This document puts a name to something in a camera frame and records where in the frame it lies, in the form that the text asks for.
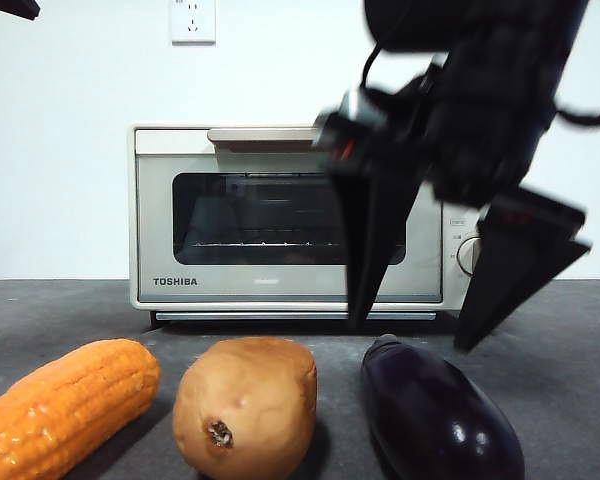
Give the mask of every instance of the corn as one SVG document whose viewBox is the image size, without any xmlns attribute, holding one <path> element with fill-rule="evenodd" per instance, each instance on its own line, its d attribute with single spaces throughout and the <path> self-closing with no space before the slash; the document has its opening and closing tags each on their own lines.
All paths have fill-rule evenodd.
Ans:
<svg viewBox="0 0 600 480">
<path fill-rule="evenodd" d="M 140 343 L 101 340 L 16 382 L 0 397 L 0 480 L 56 480 L 155 398 L 160 367 Z"/>
</svg>

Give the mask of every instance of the toshiba logo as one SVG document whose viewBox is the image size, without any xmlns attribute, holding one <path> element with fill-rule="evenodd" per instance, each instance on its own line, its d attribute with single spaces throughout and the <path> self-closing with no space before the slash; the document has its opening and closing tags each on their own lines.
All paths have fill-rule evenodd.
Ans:
<svg viewBox="0 0 600 480">
<path fill-rule="evenodd" d="M 198 285 L 198 281 L 195 278 L 156 277 L 153 279 L 153 284 L 160 285 L 161 287 L 171 285 Z"/>
</svg>

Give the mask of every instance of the gray countertop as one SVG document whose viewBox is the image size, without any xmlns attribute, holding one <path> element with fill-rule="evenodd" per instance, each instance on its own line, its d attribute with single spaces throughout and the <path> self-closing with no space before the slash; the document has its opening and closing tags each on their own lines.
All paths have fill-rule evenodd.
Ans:
<svg viewBox="0 0 600 480">
<path fill-rule="evenodd" d="M 184 371 L 216 341 L 248 330 L 175 324 L 150 330 L 125 281 L 0 281 L 0 394 L 36 367 L 102 338 L 134 338 L 156 355 L 162 380 L 151 409 L 66 477 L 198 479 L 180 457 L 171 408 Z M 318 367 L 318 423 L 293 479 L 381 479 L 360 405 L 358 372 L 371 336 L 269 330 L 307 345 Z M 443 355 L 505 412 L 529 479 L 600 479 L 600 281 L 556 281 L 471 354 L 452 338 L 418 333 L 408 343 Z"/>
</svg>

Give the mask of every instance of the purple eggplant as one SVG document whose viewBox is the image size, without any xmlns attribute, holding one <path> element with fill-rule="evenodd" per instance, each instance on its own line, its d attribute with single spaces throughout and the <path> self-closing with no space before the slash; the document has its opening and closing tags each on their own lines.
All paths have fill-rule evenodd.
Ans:
<svg viewBox="0 0 600 480">
<path fill-rule="evenodd" d="M 507 418 L 438 355 L 383 335 L 362 361 L 362 396 L 383 460 L 401 479 L 524 479 Z"/>
</svg>

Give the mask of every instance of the oven knob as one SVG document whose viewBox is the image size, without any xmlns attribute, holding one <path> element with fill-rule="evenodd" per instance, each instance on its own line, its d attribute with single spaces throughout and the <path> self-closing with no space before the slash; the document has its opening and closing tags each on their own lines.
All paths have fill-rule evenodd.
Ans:
<svg viewBox="0 0 600 480">
<path fill-rule="evenodd" d="M 473 275 L 473 269 L 476 266 L 480 256 L 480 237 L 468 238 L 458 248 L 456 258 L 460 269 L 467 275 Z"/>
</svg>

